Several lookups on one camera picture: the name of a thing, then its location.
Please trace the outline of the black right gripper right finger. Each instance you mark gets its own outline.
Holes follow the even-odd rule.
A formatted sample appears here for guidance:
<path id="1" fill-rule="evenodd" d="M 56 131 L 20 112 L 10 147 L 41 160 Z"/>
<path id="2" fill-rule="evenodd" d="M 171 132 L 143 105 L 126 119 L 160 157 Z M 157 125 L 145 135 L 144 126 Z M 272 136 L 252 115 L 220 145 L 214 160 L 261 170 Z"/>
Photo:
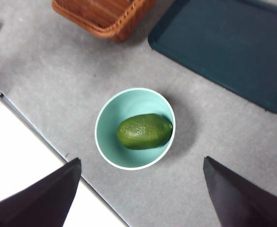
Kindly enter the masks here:
<path id="1" fill-rule="evenodd" d="M 277 196 L 207 156 L 203 172 L 223 227 L 277 227 Z"/>

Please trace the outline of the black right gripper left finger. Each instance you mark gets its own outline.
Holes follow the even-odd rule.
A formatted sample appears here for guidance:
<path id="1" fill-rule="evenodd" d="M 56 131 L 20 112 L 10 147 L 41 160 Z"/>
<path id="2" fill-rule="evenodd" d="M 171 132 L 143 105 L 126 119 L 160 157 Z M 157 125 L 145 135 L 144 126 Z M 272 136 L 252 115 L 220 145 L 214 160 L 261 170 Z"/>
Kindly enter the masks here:
<path id="1" fill-rule="evenodd" d="M 75 198 L 81 161 L 75 158 L 0 201 L 0 227 L 61 227 Z"/>

